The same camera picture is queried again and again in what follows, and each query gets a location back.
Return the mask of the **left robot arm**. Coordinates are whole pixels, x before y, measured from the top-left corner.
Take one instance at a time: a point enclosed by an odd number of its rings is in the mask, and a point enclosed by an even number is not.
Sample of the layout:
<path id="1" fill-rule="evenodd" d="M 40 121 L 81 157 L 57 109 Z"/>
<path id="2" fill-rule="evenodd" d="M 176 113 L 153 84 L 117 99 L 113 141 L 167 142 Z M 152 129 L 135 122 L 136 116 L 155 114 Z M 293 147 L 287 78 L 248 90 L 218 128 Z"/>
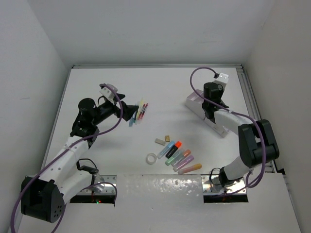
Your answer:
<path id="1" fill-rule="evenodd" d="M 56 161 L 42 172 L 31 183 L 27 176 L 21 188 L 25 192 L 21 199 L 21 213 L 50 223 L 56 222 L 64 211 L 65 204 L 83 188 L 94 182 L 96 168 L 78 167 L 78 160 L 95 142 L 90 135 L 99 133 L 98 124 L 115 115 L 129 121 L 138 110 L 137 105 L 127 105 L 117 100 L 123 99 L 124 94 L 114 95 L 111 92 L 102 93 L 104 103 L 97 106 L 91 98 L 82 99 L 78 104 L 79 113 L 75 119 L 67 142 L 56 155 Z"/>

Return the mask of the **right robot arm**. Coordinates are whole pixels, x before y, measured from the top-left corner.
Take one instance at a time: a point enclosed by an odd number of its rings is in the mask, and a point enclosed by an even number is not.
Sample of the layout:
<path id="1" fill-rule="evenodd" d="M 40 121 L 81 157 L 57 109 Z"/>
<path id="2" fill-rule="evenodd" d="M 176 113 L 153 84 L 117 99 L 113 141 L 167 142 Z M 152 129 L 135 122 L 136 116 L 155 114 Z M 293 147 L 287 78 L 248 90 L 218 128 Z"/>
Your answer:
<path id="1" fill-rule="evenodd" d="M 239 156 L 219 171 L 216 184 L 226 187 L 241 179 L 251 169 L 279 157 L 279 148 L 266 120 L 231 112 L 222 101 L 224 88 L 215 82 L 204 84 L 202 108 L 205 117 L 216 126 L 223 126 L 238 136 Z"/>

